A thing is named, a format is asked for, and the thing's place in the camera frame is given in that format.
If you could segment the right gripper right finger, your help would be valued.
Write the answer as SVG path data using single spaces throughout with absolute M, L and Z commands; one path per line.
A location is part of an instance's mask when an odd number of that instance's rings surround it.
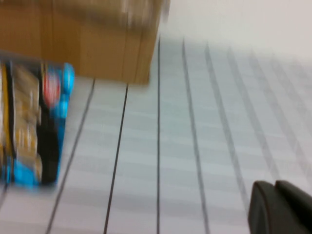
M 275 188 L 283 196 L 297 218 L 297 224 L 312 233 L 312 196 L 286 180 L 277 180 Z

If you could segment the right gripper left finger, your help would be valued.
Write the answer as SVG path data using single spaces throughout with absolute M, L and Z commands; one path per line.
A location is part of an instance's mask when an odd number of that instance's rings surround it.
M 284 234 L 286 205 L 276 188 L 265 181 L 256 181 L 248 213 L 248 224 L 252 234 Z

